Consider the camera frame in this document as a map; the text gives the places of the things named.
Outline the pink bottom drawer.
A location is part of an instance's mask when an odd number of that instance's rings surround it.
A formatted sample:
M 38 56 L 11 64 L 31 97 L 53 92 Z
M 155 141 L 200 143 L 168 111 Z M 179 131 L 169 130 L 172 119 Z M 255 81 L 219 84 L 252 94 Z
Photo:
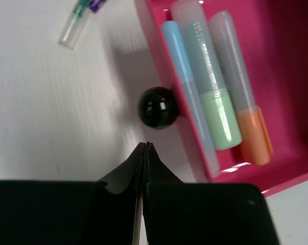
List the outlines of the pink bottom drawer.
M 162 86 L 144 124 L 176 124 L 197 181 L 272 195 L 308 180 L 308 1 L 136 1 Z

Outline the blue highlighter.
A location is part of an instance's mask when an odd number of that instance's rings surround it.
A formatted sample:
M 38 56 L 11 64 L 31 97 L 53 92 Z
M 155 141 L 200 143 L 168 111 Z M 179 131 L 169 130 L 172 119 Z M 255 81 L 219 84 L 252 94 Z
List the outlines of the blue highlighter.
M 195 123 L 196 132 L 199 136 L 199 142 L 203 148 L 204 158 L 207 163 L 208 173 L 214 178 L 219 175 L 220 165 L 213 146 L 208 124 L 201 107 L 199 94 L 181 32 L 178 24 L 173 20 L 164 22 L 161 25 L 161 31 L 167 44 L 173 66 L 181 83 L 191 117 Z

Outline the green highlighter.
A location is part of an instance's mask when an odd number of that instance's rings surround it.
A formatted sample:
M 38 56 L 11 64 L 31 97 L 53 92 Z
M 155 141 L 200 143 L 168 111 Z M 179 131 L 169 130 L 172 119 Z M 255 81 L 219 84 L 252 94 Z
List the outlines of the green highlighter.
M 226 150 L 242 142 L 236 114 L 199 1 L 171 6 L 193 72 L 214 148 Z

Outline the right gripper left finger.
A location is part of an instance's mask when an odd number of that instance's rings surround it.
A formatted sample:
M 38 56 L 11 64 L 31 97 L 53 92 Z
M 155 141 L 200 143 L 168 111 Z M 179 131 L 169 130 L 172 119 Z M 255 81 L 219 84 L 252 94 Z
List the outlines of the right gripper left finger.
M 133 183 L 139 179 L 145 147 L 145 143 L 138 143 L 123 163 L 97 180 L 96 183 L 112 194 L 123 193 L 130 185 L 133 185 Z

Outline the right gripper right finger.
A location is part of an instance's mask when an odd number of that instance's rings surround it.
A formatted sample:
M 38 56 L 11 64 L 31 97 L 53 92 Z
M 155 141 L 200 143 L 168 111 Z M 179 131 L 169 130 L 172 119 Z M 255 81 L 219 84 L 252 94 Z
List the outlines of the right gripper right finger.
M 155 146 L 145 146 L 145 183 L 183 183 L 160 159 Z

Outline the orange highlighter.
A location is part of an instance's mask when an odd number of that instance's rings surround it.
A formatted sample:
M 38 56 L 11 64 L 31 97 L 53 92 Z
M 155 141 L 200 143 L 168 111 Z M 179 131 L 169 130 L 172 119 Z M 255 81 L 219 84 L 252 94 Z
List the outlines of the orange highlighter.
M 273 148 L 254 98 L 233 19 L 227 11 L 220 11 L 209 20 L 208 27 L 241 131 L 243 160 L 265 165 Z

